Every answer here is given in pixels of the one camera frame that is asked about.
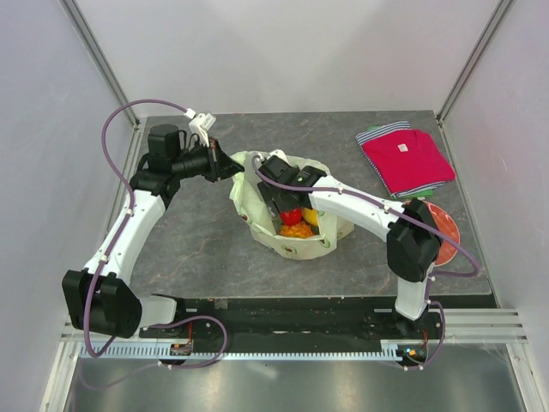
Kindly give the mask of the yellow bell pepper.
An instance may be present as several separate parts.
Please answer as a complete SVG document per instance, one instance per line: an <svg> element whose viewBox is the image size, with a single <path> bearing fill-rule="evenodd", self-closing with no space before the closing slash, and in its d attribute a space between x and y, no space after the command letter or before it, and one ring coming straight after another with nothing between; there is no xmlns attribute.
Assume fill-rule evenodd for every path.
<svg viewBox="0 0 549 412"><path fill-rule="evenodd" d="M318 213L314 209L302 208L302 219L313 227L318 227Z"/></svg>

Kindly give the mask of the small pineapple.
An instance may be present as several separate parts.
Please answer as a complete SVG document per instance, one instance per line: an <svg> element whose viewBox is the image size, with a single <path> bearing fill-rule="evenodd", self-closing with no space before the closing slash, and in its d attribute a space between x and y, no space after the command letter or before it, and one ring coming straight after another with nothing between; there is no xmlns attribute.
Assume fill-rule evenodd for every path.
<svg viewBox="0 0 549 412"><path fill-rule="evenodd" d="M306 221L300 221L292 226L283 225L280 230L280 236L289 238L308 239L314 235L312 226Z"/></svg>

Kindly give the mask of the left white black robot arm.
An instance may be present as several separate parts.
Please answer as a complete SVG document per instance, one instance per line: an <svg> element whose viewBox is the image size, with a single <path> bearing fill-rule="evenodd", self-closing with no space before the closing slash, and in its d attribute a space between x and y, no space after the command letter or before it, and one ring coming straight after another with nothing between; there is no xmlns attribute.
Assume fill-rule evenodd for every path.
<svg viewBox="0 0 549 412"><path fill-rule="evenodd" d="M195 142L184 148L186 133L173 124L153 127L148 152L130 179L130 194L103 244L82 270L70 270L62 289L72 325L107 336L130 338L157 324L169 337L182 336L188 317L177 299L156 294L139 298L130 289L136 260L158 220L166 212L183 179L229 179L244 167L225 154L218 141Z"/></svg>

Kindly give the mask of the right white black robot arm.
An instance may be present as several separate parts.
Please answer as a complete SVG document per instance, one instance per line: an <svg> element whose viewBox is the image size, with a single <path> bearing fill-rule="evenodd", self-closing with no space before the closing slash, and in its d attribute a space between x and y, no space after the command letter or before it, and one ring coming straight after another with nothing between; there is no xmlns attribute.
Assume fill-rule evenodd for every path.
<svg viewBox="0 0 549 412"><path fill-rule="evenodd" d="M397 276L395 332L413 337L424 327L427 278L442 239L426 203L399 203L374 197L343 184L315 167L292 167L277 154L252 155L267 205L281 214L308 208L362 227L385 242L387 265Z"/></svg>

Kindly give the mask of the pale green plastic bag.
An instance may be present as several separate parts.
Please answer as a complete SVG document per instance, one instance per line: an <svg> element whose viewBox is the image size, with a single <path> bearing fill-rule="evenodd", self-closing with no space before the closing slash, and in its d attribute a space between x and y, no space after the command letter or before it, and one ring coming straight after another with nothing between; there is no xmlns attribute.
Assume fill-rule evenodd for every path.
<svg viewBox="0 0 549 412"><path fill-rule="evenodd" d="M314 235L307 239L280 235L281 220L273 215L257 188L260 182L251 165L252 151L240 151L232 159L244 166L244 171L232 177L229 198L238 215L250 229L251 237L284 258L309 260L323 257L338 246L338 241L354 230L354 224L334 214L321 212L319 226L313 227Z"/></svg>

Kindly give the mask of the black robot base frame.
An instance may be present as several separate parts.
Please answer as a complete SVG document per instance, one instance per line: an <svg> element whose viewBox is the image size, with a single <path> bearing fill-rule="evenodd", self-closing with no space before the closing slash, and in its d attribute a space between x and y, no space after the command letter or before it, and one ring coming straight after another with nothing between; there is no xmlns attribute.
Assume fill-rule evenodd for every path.
<svg viewBox="0 0 549 412"><path fill-rule="evenodd" d="M391 297L180 299L175 319L190 326L140 330L142 338L191 337L197 352L321 354L374 352L383 341L434 343L439 312L417 321L398 314Z"/></svg>

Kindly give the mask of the red bell pepper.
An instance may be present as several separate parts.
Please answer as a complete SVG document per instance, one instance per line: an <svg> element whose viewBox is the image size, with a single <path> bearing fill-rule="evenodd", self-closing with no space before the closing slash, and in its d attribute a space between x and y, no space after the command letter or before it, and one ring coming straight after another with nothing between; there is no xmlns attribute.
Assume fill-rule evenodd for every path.
<svg viewBox="0 0 549 412"><path fill-rule="evenodd" d="M281 211L281 221L284 226L295 226L302 221L301 208L292 209L289 211Z"/></svg>

